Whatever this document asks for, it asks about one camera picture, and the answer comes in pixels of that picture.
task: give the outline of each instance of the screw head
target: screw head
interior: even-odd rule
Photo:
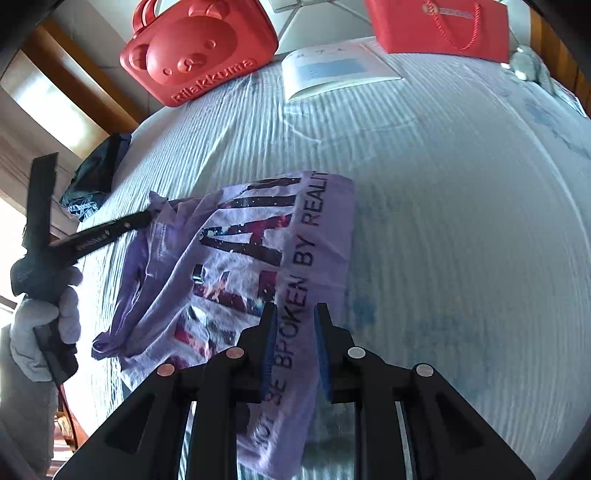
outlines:
[[[347,351],[347,355],[356,359],[363,358],[365,356],[365,350],[363,350],[360,346],[354,346]]]
[[[162,364],[156,370],[158,375],[161,377],[170,377],[174,373],[174,365],[172,364]]]
[[[242,355],[244,355],[244,350],[242,350],[239,346],[233,346],[232,348],[226,350],[226,356],[233,360],[242,358]]]
[[[430,377],[433,375],[433,367],[427,364],[417,365],[417,373],[421,377]]]

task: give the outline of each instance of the striped bedding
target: striped bedding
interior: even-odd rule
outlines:
[[[285,103],[280,64],[165,108],[134,133],[104,207],[147,205],[288,171],[356,186],[344,317],[386,361],[433,364],[546,479],[591,413],[591,124],[497,64],[386,57],[404,78]],[[93,432],[122,401],[90,357],[113,316],[122,238],[81,262],[80,371],[66,384]],[[322,400],[300,478],[352,479],[353,414]],[[242,478],[255,474],[239,468]]]

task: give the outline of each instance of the gloved hand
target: gloved hand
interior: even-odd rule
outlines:
[[[71,267],[68,272],[68,285],[80,285],[80,270]],[[37,345],[33,328],[51,323],[58,316],[61,339],[64,343],[76,343],[80,339],[81,327],[78,295],[72,287],[66,287],[62,293],[59,307],[25,297],[14,313],[10,328],[10,352],[15,363],[34,382],[51,381],[51,374]]]

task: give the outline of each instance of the gray plush toy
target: gray plush toy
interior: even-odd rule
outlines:
[[[550,95],[556,94],[548,67],[531,47],[520,45],[511,57],[511,62],[501,63],[501,66],[515,72],[519,80],[536,82]]]

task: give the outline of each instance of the book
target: book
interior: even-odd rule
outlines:
[[[301,48],[283,62],[285,100],[292,102],[340,88],[402,77],[374,49],[376,41],[346,41]]]

